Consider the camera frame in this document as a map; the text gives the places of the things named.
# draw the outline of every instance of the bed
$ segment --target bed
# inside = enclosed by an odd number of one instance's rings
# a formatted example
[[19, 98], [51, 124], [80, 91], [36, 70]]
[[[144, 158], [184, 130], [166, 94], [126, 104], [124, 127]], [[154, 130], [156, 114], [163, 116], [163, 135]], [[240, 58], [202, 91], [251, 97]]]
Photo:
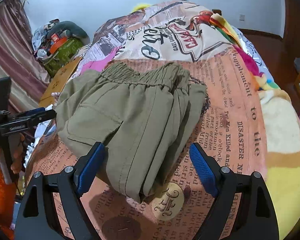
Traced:
[[[300, 218], [300, 121], [253, 45], [203, 6], [185, 0], [165, 2], [107, 21], [76, 55], [83, 59], [71, 79], [80, 75], [85, 64], [104, 59], [114, 49], [111, 63], [122, 61], [139, 72], [168, 61], [180, 63], [194, 81], [207, 85], [210, 107], [162, 190], [151, 199], [139, 204], [94, 180], [81, 200], [99, 235], [107, 240], [192, 239], [213, 202], [189, 160], [189, 145], [198, 142], [221, 166], [249, 175], [261, 172], [276, 210], [280, 239], [285, 238]], [[50, 174], [75, 162], [56, 135], [31, 156], [26, 179], [37, 170]], [[165, 207], [158, 206], [169, 190], [178, 191], [174, 199], [178, 204], [164, 216]], [[239, 195], [223, 237], [231, 231], [238, 199]], [[55, 203], [64, 234], [71, 237], [57, 195]], [[122, 224], [127, 230], [119, 232]]]

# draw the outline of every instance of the khaki pants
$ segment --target khaki pants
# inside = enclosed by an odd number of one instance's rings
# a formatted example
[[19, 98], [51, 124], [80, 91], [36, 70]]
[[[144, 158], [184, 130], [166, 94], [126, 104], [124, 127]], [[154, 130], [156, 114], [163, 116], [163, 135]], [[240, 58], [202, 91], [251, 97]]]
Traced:
[[103, 142], [103, 180], [140, 202], [164, 183], [206, 104], [206, 87], [189, 77], [175, 63], [146, 73], [123, 63], [88, 70], [60, 95], [58, 134], [77, 157]]

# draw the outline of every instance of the orange sleeve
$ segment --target orange sleeve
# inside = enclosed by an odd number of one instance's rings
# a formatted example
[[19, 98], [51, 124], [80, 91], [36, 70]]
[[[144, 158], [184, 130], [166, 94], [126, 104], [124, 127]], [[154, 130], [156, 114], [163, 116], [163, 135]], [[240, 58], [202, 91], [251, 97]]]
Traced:
[[10, 227], [14, 212], [16, 185], [6, 185], [0, 171], [0, 224]]

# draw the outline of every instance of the person's arm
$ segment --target person's arm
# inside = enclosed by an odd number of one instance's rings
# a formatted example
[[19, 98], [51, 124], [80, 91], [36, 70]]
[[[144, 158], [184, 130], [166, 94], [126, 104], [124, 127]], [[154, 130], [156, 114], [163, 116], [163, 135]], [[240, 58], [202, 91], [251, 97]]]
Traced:
[[[20, 172], [22, 167], [22, 143], [19, 144], [18, 148], [14, 152], [14, 162], [11, 165], [11, 170], [17, 174]], [[12, 183], [6, 185], [1, 169], [0, 169], [0, 224], [10, 227], [12, 216], [14, 212], [14, 200], [16, 194], [16, 184]]]

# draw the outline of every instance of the beige circular patch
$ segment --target beige circular patch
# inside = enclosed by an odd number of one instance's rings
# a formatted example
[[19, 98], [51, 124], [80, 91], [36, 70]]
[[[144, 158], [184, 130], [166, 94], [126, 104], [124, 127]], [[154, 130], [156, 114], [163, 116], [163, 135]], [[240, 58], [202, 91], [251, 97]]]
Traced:
[[159, 220], [170, 220], [180, 212], [184, 200], [182, 189], [168, 182], [155, 194], [151, 202], [152, 212]]

